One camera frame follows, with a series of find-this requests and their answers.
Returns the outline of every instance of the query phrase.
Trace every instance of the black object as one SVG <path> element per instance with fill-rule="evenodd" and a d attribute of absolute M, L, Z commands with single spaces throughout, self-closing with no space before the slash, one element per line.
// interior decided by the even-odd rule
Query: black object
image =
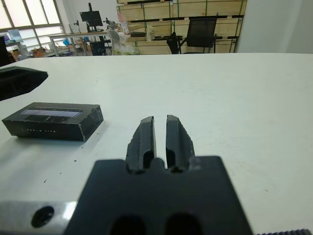
<path fill-rule="evenodd" d="M 31 103 L 2 122 L 12 136 L 86 141 L 103 121 L 100 105 Z"/>
<path fill-rule="evenodd" d="M 132 37 L 145 37 L 146 32 L 131 32 Z"/>
<path fill-rule="evenodd" d="M 195 157 L 179 119 L 168 116 L 166 157 L 155 158 L 153 117 L 126 160 L 97 161 L 65 235 L 252 235 L 220 157 Z"/>
<path fill-rule="evenodd" d="M 48 77 L 48 73 L 22 67 L 0 69 L 0 100 L 29 93 Z"/>
<path fill-rule="evenodd" d="M 11 63 L 12 60 L 8 56 L 8 52 L 6 50 L 4 42 L 4 37 L 0 37 L 0 67 Z"/>
<path fill-rule="evenodd" d="M 281 232 L 281 233 L 270 233 L 270 234 L 262 234 L 262 235 L 312 235 L 310 230 L 308 229 L 301 229 L 301 230 L 293 230 L 288 232 Z"/>
<path fill-rule="evenodd" d="M 86 11 L 79 13 L 82 21 L 88 22 L 89 26 L 103 26 L 99 11 Z"/>
<path fill-rule="evenodd" d="M 176 32 L 173 32 L 171 36 L 166 39 L 167 45 L 170 47 L 172 54 L 181 53 L 180 42 L 182 40 L 181 36 L 176 36 Z"/>
<path fill-rule="evenodd" d="M 188 27 L 188 33 L 187 37 L 180 43 L 180 40 L 178 41 L 178 49 L 174 48 L 174 43 L 171 43 L 171 46 L 169 45 L 172 54 L 178 54 L 178 51 L 181 53 L 181 46 L 187 42 L 187 45 L 189 47 L 202 47 L 203 52 L 206 47 L 210 49 L 214 48 L 214 53 L 216 51 L 216 39 L 217 35 L 214 35 L 215 26 L 216 26 L 216 18 L 193 18 L 189 21 L 189 27 Z"/>
<path fill-rule="evenodd" d="M 105 55 L 105 46 L 104 42 L 90 42 L 90 48 L 92 51 L 92 55 Z"/>

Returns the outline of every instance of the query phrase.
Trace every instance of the office chair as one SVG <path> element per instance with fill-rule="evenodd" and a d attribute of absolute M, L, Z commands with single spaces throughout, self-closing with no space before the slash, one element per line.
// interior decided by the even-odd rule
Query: office chair
<path fill-rule="evenodd" d="M 170 47 L 172 54 L 181 53 L 181 46 L 187 42 L 189 47 L 203 47 L 203 53 L 206 47 L 214 48 L 217 36 L 214 35 L 217 19 L 214 18 L 196 18 L 190 19 L 187 37 L 180 43 L 179 36 L 176 33 L 167 39 L 167 45 Z"/>

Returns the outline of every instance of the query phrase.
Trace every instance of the desk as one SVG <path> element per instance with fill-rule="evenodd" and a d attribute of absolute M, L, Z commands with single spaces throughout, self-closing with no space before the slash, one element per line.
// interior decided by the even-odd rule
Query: desk
<path fill-rule="evenodd" d="M 59 34 L 59 35 L 53 35 L 53 36 L 49 36 L 51 44 L 52 44 L 52 49 L 55 52 L 55 55 L 58 57 L 60 56 L 58 53 L 58 50 L 54 44 L 54 39 L 58 39 L 58 38 L 70 38 L 71 43 L 73 45 L 75 45 L 75 42 L 73 40 L 73 38 L 81 38 L 82 42 L 83 42 L 83 37 L 91 37 L 91 36 L 105 36 L 107 35 L 106 31 L 99 31 L 99 32 L 91 32 L 91 33 L 66 33 L 66 34 Z M 86 45 L 84 43 L 83 44 L 83 50 L 85 55 L 87 55 L 87 49 L 86 49 Z"/>
<path fill-rule="evenodd" d="M 21 54 L 21 56 L 22 56 L 22 60 L 26 59 L 25 51 L 24 51 L 24 49 L 22 48 L 22 45 L 21 45 L 20 42 L 9 43 L 9 44 L 6 44 L 5 46 L 6 46 L 6 47 L 18 46 L 18 47 L 19 47 L 20 54 Z"/>
<path fill-rule="evenodd" d="M 63 102 L 100 104 L 105 121 L 86 143 L 19 139 L 1 124 L 0 201 L 77 200 L 94 162 L 125 159 L 140 120 L 151 115 L 165 160 L 173 114 L 196 155 L 222 157 L 255 234 L 313 230 L 312 61 L 270 53 L 20 61 L 49 77 L 1 101 L 1 119 L 31 102 Z"/>

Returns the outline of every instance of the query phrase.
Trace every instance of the black box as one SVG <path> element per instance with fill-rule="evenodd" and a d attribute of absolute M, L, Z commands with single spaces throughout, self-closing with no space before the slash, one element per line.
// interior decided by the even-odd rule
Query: black box
<path fill-rule="evenodd" d="M 2 122 L 12 136 L 86 141 L 103 121 L 100 105 L 31 103 Z"/>

